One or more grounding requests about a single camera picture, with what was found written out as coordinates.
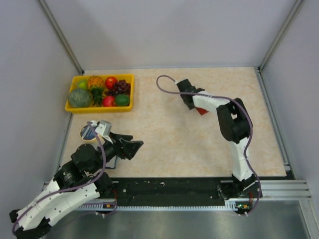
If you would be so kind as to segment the red paper box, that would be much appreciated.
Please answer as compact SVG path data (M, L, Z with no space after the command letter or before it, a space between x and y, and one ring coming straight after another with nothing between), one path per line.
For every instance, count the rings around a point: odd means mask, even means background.
M198 107L196 107L195 109L197 110L197 112L198 112L201 116L208 113L208 111L205 110L205 109L203 109L203 108L198 108Z

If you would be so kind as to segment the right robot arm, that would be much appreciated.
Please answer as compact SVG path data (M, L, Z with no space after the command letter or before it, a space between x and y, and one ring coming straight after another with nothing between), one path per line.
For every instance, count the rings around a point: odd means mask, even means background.
M246 196L251 191L256 178L247 163L247 144L252 125L249 123L242 100L213 97L204 89L193 86L188 79L183 79L176 85L183 102L190 110L196 108L201 115L206 112L217 113L220 132L231 145L233 192L238 197Z

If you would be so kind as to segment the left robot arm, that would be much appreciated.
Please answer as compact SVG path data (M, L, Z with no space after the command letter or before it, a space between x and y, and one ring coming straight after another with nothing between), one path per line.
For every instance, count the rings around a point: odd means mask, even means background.
M18 239L39 239L70 212L112 195L114 186L105 172L106 163L114 157L131 160L143 144L131 135L111 132L97 147L80 145L31 203L10 212L12 234Z

